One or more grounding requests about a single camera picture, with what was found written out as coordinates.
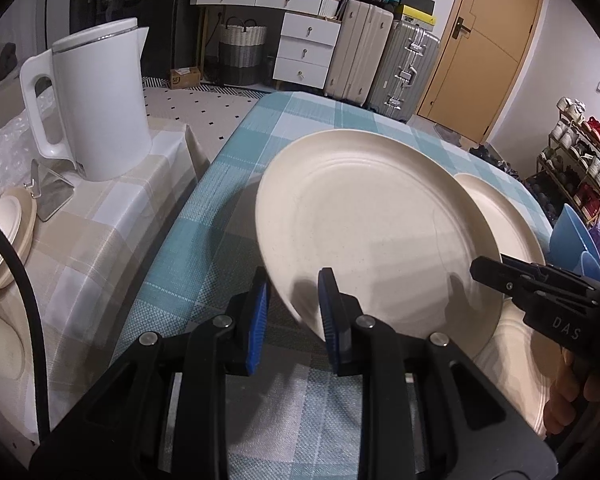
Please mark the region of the person's right hand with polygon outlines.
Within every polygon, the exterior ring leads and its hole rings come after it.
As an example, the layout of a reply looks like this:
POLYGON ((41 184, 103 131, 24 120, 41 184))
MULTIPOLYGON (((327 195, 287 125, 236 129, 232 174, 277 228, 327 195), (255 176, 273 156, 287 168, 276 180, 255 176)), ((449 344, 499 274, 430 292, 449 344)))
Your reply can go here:
POLYGON ((576 358, 568 351, 562 352, 562 362, 557 377, 550 386, 550 397, 544 406, 543 424, 548 436, 560 434, 576 419, 577 398, 582 394, 585 400, 592 401, 590 380, 582 382, 574 374, 572 364, 576 358))

